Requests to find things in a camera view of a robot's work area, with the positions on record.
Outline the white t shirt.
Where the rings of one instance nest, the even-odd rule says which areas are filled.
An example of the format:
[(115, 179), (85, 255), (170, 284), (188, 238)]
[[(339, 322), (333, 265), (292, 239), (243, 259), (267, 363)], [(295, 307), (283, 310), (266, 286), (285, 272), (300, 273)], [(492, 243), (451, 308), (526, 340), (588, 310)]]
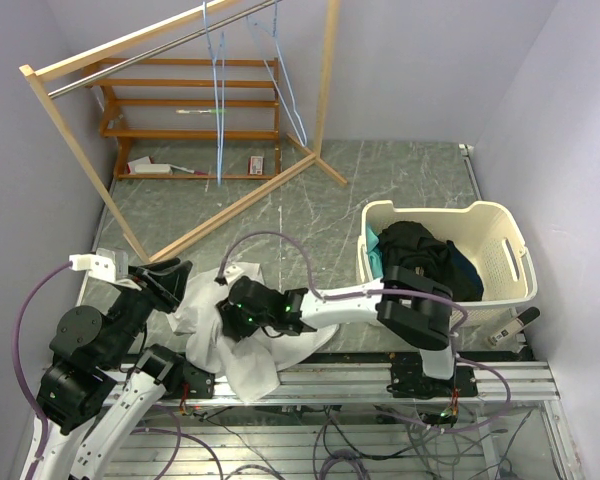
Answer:
[(280, 385), (278, 372), (315, 353), (338, 331), (337, 325), (297, 337), (267, 337), (261, 330), (235, 341), (222, 333), (216, 304), (227, 298), (229, 288), (214, 282), (216, 272), (192, 274), (184, 298), (167, 320), (176, 334), (188, 336), (185, 357), (195, 367), (224, 376), (244, 403), (253, 403)]

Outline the black printed t shirt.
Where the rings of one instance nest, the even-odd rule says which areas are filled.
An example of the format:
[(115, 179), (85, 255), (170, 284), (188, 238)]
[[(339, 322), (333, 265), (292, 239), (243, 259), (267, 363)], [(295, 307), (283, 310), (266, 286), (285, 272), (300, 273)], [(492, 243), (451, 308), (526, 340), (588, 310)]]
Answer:
[(384, 270), (392, 266), (413, 270), (448, 287), (455, 302), (479, 302), (468, 301), (473, 293), (472, 286), (453, 265), (447, 240), (438, 240), (421, 223), (395, 222), (378, 238)]

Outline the light blue wire hanger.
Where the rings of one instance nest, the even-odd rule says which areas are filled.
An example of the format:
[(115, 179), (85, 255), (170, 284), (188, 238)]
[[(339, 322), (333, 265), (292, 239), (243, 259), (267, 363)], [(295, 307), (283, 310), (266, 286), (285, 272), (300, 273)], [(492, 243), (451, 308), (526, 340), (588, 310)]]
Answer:
[(271, 25), (269, 27), (264, 26), (259, 20), (253, 18), (251, 15), (248, 15), (245, 19), (247, 30), (262, 61), (265, 61), (264, 38), (267, 38), (274, 47), (275, 58), (278, 60), (279, 77), (275, 77), (272, 67), (266, 66), (265, 70), (267, 71), (269, 78), (274, 83), (274, 91), (278, 94), (282, 110), (286, 115), (292, 132), (300, 141), (300, 144), (302, 146), (306, 146), (308, 143), (308, 135), (305, 129), (303, 118), (298, 110), (293, 85), (287, 72), (279, 39), (279, 2), (273, 1), (271, 7), (273, 8), (273, 16)]

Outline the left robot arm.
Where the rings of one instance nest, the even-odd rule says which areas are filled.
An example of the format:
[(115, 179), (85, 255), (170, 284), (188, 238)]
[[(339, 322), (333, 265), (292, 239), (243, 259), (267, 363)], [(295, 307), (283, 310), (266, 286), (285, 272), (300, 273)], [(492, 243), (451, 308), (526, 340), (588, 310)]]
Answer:
[(36, 394), (25, 394), (35, 412), (24, 479), (100, 479), (138, 421), (161, 398), (209, 399), (214, 376), (169, 348), (154, 344), (130, 367), (122, 391), (104, 405), (127, 353), (150, 315), (180, 306), (192, 269), (178, 258), (131, 266), (123, 252), (100, 250), (70, 256), (67, 268), (112, 284), (119, 295), (110, 309), (79, 305), (59, 320), (49, 348), (51, 366)]

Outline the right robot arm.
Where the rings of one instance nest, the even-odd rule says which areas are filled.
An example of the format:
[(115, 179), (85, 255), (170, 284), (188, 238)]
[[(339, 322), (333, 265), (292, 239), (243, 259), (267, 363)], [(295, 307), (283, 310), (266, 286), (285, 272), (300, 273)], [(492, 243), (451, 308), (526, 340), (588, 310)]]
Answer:
[(299, 336), (340, 324), (376, 322), (419, 351), (420, 380), (428, 393), (443, 395), (456, 383), (451, 315), (461, 307), (449, 287), (404, 267), (392, 266), (371, 282), (324, 291), (281, 293), (243, 276), (216, 309), (222, 333), (234, 341), (258, 330)]

